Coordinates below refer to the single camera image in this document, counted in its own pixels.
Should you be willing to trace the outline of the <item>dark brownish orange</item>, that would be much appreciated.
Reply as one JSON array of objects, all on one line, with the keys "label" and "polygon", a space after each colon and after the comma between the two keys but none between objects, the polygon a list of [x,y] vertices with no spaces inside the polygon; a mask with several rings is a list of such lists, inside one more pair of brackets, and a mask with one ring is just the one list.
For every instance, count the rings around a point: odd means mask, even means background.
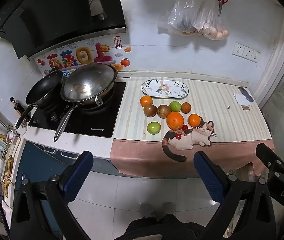
[{"label": "dark brownish orange", "polygon": [[187,114],[191,111],[191,108],[192,108],[192,106],[191,106],[190,103],[184,102],[181,105],[181,112],[184,113],[184,114]]}]

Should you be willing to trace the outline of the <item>large orange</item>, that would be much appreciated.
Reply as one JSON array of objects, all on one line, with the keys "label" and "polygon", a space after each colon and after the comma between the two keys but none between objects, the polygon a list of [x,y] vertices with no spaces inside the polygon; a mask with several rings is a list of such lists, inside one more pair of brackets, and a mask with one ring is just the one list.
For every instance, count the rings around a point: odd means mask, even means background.
[{"label": "large orange", "polygon": [[184,125],[184,118],[178,112],[171,112],[166,117],[166,123],[171,130],[176,131],[181,129]]}]

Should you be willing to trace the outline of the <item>green apple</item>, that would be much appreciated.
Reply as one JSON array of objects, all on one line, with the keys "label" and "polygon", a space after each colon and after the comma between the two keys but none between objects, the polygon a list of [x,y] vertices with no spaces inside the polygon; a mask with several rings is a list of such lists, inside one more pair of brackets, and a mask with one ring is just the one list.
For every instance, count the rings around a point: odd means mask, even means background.
[{"label": "green apple", "polygon": [[152,134],[152,135],[155,135],[155,134],[158,134],[161,130],[161,125],[160,123],[154,121],[154,122],[150,122],[148,125],[147,125],[147,131]]},{"label": "green apple", "polygon": [[182,105],[178,101],[172,101],[170,102],[169,107],[172,112],[180,112]]}]

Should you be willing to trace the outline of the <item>colourful wall sticker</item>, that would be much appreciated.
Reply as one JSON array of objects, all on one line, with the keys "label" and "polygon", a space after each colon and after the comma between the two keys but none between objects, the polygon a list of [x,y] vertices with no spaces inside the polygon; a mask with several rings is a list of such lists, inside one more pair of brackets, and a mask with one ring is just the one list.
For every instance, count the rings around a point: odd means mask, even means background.
[{"label": "colourful wall sticker", "polygon": [[103,63],[121,71],[130,65],[128,54],[131,51],[130,36],[127,33],[103,35],[72,42],[34,57],[43,76],[52,69],[71,74],[77,67],[90,63]]}]

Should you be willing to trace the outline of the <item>black induction cooktop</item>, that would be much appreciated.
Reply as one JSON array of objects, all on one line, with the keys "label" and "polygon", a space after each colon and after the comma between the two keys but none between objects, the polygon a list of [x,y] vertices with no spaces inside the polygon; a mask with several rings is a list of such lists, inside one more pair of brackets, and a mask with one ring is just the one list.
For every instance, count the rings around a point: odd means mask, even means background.
[{"label": "black induction cooktop", "polygon": [[[115,128],[125,88],[125,82],[116,82],[108,96],[108,101],[102,106],[93,109],[83,106],[77,107],[71,113],[64,131],[66,133],[110,138]],[[72,106],[72,103],[58,99],[47,109],[36,109],[28,125],[55,131]]]}]

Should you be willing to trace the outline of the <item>striped cat table mat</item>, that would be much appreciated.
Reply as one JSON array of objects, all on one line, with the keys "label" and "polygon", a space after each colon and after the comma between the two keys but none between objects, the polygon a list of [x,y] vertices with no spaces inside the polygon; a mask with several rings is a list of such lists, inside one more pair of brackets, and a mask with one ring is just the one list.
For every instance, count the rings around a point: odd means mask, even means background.
[{"label": "striped cat table mat", "polygon": [[[273,148],[273,140],[256,103],[244,111],[234,97],[236,87],[222,83],[190,80],[187,101],[192,114],[202,121],[200,126],[171,130],[165,119],[147,117],[140,104],[142,77],[132,77],[126,85],[110,159],[119,172],[136,177],[164,178],[194,175],[193,156],[204,151],[213,163],[230,172],[252,165],[260,175],[264,164],[256,156],[256,146],[265,143]],[[150,122],[158,122],[161,130],[152,135]]]}]

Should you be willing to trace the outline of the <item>white wall socket strip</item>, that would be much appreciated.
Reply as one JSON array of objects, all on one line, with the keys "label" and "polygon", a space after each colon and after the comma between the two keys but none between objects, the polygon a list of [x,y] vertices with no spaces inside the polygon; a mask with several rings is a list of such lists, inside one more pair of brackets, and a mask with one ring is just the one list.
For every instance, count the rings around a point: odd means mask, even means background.
[{"label": "white wall socket strip", "polygon": [[244,46],[242,44],[239,44],[237,42],[234,44],[232,54],[234,56],[238,56],[238,57],[241,57],[246,60],[250,60],[255,63],[258,62],[259,57],[260,57],[260,52],[252,48],[249,48],[247,46]]}]

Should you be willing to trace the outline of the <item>steel wok with lid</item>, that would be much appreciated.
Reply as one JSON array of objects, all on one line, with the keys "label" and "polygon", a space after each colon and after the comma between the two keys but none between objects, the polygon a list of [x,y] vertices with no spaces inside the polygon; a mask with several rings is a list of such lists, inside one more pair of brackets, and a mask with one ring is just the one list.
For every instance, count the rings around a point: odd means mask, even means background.
[{"label": "steel wok with lid", "polygon": [[117,70],[108,64],[90,63],[80,66],[66,79],[60,91],[61,98],[71,107],[62,117],[54,134],[56,142],[64,132],[72,112],[78,107],[98,108],[105,104],[104,97],[113,88]]}]

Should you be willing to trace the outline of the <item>black range hood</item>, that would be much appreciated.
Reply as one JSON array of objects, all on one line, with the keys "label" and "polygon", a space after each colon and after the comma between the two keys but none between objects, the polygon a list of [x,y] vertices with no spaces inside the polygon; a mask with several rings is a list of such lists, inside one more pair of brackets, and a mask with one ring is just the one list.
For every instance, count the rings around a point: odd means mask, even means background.
[{"label": "black range hood", "polygon": [[0,38],[17,58],[126,31],[120,0],[0,0]]}]

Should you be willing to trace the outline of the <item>small orange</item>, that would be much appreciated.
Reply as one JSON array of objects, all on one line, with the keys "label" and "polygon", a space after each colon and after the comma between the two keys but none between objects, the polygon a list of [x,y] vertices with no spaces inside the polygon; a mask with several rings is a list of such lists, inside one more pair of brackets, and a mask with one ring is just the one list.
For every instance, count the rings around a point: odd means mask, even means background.
[{"label": "small orange", "polygon": [[191,114],[189,117],[188,117],[188,125],[191,126],[191,127],[198,127],[200,126],[201,124],[201,117],[197,114]]},{"label": "small orange", "polygon": [[140,98],[140,104],[141,104],[142,107],[145,107],[147,105],[152,105],[153,100],[150,96],[144,95]]}]

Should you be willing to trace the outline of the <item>plastic bag dark contents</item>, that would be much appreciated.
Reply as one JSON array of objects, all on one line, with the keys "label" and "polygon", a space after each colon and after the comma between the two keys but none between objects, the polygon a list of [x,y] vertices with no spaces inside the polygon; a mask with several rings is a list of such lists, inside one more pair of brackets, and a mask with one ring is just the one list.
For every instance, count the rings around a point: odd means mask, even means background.
[{"label": "plastic bag dark contents", "polygon": [[195,35],[198,33],[195,27],[197,12],[198,3],[196,0],[176,0],[169,13],[167,24],[176,34]]}]

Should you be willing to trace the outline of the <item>green apple front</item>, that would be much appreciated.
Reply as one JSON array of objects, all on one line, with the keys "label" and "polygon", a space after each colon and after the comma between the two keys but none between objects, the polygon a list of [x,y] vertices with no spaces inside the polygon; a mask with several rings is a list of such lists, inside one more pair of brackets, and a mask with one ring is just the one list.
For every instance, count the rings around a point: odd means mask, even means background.
[{"label": "green apple front", "polygon": [[160,123],[154,121],[154,122],[150,122],[148,125],[147,125],[147,131],[152,134],[152,135],[155,135],[155,134],[158,134],[161,130],[161,125]]}]

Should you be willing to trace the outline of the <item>dark red apple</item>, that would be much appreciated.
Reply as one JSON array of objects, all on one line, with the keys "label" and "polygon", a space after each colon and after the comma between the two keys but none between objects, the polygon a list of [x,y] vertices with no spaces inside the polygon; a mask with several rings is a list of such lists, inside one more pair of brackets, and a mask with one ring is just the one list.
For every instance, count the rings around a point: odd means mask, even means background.
[{"label": "dark red apple", "polygon": [[157,107],[153,104],[148,104],[144,107],[145,116],[151,118],[157,114]]}]

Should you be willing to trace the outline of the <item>cherry tomato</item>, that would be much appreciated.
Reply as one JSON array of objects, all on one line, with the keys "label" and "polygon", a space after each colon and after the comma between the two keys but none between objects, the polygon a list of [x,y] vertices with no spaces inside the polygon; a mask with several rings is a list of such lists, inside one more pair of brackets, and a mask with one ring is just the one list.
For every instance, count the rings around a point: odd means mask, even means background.
[{"label": "cherry tomato", "polygon": [[177,140],[180,140],[181,138],[182,138],[182,135],[179,134],[179,133],[177,133],[177,134],[176,134],[176,139],[177,139]]},{"label": "cherry tomato", "polygon": [[183,131],[186,131],[187,129],[188,129],[188,126],[187,126],[187,125],[183,125],[183,126],[182,126],[182,130],[183,130]]}]

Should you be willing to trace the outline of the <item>green apple back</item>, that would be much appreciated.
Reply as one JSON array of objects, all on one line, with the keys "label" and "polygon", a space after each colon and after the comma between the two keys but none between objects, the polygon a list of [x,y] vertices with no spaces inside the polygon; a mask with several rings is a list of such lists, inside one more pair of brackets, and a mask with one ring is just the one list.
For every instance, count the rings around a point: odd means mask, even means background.
[{"label": "green apple back", "polygon": [[172,101],[170,102],[169,107],[172,112],[180,112],[182,105],[178,101]]}]

